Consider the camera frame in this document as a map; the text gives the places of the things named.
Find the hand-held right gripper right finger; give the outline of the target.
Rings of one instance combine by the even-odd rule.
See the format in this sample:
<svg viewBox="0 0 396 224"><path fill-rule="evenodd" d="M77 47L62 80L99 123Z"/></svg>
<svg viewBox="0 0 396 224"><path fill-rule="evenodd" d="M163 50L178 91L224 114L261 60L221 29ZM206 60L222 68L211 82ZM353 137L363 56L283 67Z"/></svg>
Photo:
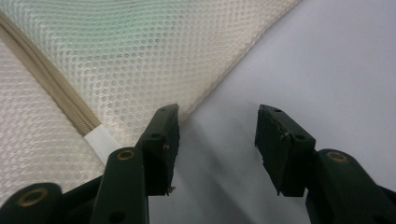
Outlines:
<svg viewBox="0 0 396 224"><path fill-rule="evenodd" d="M316 139L283 110L260 105L255 147L277 193L303 197Z"/></svg>

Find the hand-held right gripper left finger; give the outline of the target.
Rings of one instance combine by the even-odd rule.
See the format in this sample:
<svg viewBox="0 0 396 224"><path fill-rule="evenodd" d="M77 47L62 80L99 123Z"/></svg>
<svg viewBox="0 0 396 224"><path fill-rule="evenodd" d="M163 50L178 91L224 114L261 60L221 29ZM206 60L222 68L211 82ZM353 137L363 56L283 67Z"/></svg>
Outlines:
<svg viewBox="0 0 396 224"><path fill-rule="evenodd" d="M175 162L179 149L178 104L159 108L138 140L142 148L148 196L172 191Z"/></svg>

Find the pale blue table mat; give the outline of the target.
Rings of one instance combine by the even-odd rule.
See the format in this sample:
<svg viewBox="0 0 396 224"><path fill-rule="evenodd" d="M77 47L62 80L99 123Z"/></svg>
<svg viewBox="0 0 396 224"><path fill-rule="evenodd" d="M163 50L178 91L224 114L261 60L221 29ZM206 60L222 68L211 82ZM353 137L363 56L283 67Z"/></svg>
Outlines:
<svg viewBox="0 0 396 224"><path fill-rule="evenodd" d="M260 105L396 191L396 0L301 0L268 29L182 123L174 190L150 199L149 224L310 224L263 168Z"/></svg>

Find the green garment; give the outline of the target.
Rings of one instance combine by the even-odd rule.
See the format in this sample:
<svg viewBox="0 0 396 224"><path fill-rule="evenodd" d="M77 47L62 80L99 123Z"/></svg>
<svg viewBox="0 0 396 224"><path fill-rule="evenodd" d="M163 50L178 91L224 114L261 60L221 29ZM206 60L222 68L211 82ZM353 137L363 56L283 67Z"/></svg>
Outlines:
<svg viewBox="0 0 396 224"><path fill-rule="evenodd" d="M126 0L108 8L100 28L100 46L111 54L154 50L181 30L193 0Z"/></svg>

